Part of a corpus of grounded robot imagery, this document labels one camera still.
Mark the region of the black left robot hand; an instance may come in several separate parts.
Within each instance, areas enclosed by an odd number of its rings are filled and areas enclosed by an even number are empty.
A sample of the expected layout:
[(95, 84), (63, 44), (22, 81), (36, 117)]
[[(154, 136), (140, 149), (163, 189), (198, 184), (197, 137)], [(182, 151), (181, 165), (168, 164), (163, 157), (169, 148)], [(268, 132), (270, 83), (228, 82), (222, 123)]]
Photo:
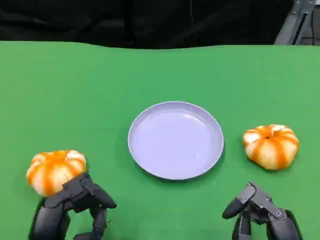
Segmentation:
[(117, 204), (85, 172), (62, 185), (62, 190), (45, 197), (38, 205), (28, 238), (30, 240), (64, 240), (71, 218), (69, 211), (89, 210), (92, 230), (76, 234), (75, 240), (101, 240), (107, 227), (107, 209)]

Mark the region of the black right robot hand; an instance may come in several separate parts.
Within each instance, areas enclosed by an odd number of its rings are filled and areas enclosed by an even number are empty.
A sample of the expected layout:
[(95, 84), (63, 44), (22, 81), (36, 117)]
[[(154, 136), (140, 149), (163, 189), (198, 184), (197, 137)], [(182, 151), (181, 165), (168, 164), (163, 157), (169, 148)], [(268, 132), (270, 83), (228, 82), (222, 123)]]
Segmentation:
[(272, 196), (253, 182), (227, 205), (222, 213), (224, 219), (237, 217), (234, 224), (233, 240), (250, 240), (251, 222), (266, 225), (269, 240), (302, 240), (297, 220), (292, 211), (277, 207)]

